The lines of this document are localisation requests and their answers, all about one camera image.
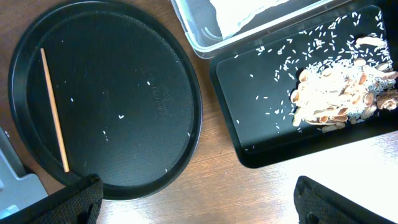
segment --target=gray plastic object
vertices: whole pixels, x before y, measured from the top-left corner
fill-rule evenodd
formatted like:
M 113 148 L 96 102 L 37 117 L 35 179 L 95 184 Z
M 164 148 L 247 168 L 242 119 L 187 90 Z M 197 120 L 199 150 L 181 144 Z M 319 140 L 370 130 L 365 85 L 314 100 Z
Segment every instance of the gray plastic object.
M 0 128 L 0 219 L 47 197 L 35 174 L 27 174 Z
M 171 0 L 185 35 L 195 53 L 205 59 L 235 46 L 245 44 L 256 35 L 266 35 L 316 16 L 347 0 L 289 0 L 266 9 L 228 39 L 221 37 L 216 10 L 209 0 Z

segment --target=chopstick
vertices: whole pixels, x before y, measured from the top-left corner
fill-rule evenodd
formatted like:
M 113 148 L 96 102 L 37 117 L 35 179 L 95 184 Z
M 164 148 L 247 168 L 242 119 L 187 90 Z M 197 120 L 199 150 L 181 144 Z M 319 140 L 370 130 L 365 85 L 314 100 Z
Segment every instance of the chopstick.
M 42 60 L 43 60 L 44 73 L 45 73 L 45 82 L 47 83 L 47 90 L 49 92 L 51 113 L 52 113 L 52 117 L 54 120 L 55 131 L 57 132 L 57 139 L 58 139 L 58 145 L 60 147 L 60 152 L 61 152 L 63 170 L 65 172 L 69 172 L 67 153 L 65 152 L 65 145 L 63 144 L 61 125 L 60 125 L 60 120 L 58 118 L 57 106 L 55 104 L 54 92 L 52 89 L 52 84 L 51 84 L 51 79 L 50 79 L 49 66 L 47 65 L 47 59 L 45 58 L 44 49 L 40 49 L 40 51 L 42 53 Z

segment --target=wooden table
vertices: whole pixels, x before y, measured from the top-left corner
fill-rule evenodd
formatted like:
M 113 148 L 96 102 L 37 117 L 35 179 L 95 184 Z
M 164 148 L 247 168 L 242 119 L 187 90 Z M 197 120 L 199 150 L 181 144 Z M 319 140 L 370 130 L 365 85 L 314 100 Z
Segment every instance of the wooden table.
M 11 117 L 9 62 L 28 25 L 62 0 L 0 1 L 0 126 L 21 161 L 46 191 L 63 187 L 34 161 Z M 182 175 L 161 192 L 130 202 L 104 201 L 98 223 L 297 223 L 293 191 L 307 175 L 360 205 L 398 222 L 398 133 L 329 149 L 260 169 L 242 166 L 210 82 L 210 60 L 189 45 L 169 0 L 125 1 L 163 23 L 181 43 L 197 73 L 203 98 L 203 128 L 197 151 Z

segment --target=rectangular black tray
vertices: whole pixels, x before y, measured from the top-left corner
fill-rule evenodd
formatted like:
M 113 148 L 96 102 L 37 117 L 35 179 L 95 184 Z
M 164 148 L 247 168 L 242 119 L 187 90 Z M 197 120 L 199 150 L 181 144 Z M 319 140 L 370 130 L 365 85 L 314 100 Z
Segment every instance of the rectangular black tray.
M 261 39 L 242 45 L 231 52 L 217 55 L 210 64 L 210 77 L 213 82 L 221 110 L 224 114 L 237 156 L 241 163 L 250 168 L 267 166 L 276 162 L 303 156 L 309 153 L 321 151 L 342 144 L 359 141 L 380 134 L 388 133 L 398 129 L 397 110 L 377 110 L 373 116 L 363 123 L 347 125 L 345 129 L 323 134 L 317 128 L 302 123 L 302 132 L 292 126 L 293 116 L 288 115 L 292 109 L 287 91 L 292 92 L 297 86 L 297 77 L 300 69 L 307 67 L 317 61 L 324 61 L 329 56 L 336 56 L 341 48 L 347 49 L 346 41 L 352 40 L 350 34 L 361 37 L 375 32 L 389 43 L 391 59 L 394 61 L 394 70 L 397 69 L 398 33 L 394 27 L 394 19 L 398 8 L 397 1 L 351 1 L 340 5 L 323 14 L 300 22 L 294 26 L 269 34 Z M 376 25 L 380 22 L 375 19 L 379 11 L 382 11 L 384 30 Z M 352 12 L 361 14 L 358 26 L 354 26 Z M 347 17 L 336 26 L 335 30 L 328 30 L 329 25 L 337 17 Z M 316 27 L 323 25 L 322 32 L 327 31 L 326 36 L 318 37 L 319 30 Z M 311 30 L 312 36 L 299 34 L 300 31 Z M 331 46 L 327 53 L 319 50 L 312 53 L 312 58 L 305 60 L 302 52 L 306 52 L 307 42 L 312 44 L 313 39 L 321 39 L 327 43 L 331 42 L 331 31 L 335 38 L 335 48 Z M 286 39 L 293 39 L 290 44 Z M 256 50 L 260 46 L 265 51 L 258 55 Z M 285 45 L 282 55 L 277 51 Z M 279 69 L 288 56 L 300 59 L 298 63 L 289 65 L 285 72 Z M 351 54 L 342 54 L 342 59 L 351 58 Z M 380 56 L 363 57 L 366 60 L 373 58 L 379 60 Z M 274 81 L 275 70 L 280 70 L 280 80 Z M 288 73 L 291 73 L 295 80 L 292 80 Z M 277 109 L 284 109 L 283 114 L 275 114 Z

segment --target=clear plastic container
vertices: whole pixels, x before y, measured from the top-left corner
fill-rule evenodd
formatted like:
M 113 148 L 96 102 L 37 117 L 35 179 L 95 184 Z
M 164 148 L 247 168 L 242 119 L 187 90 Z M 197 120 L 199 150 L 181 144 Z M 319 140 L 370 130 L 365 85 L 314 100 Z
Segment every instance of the clear plastic container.
M 223 40 L 216 20 L 216 9 L 209 0 L 172 0 L 185 35 L 201 58 L 213 58 L 234 45 L 252 40 L 316 16 L 349 0 L 289 0 L 256 15 L 233 37 Z

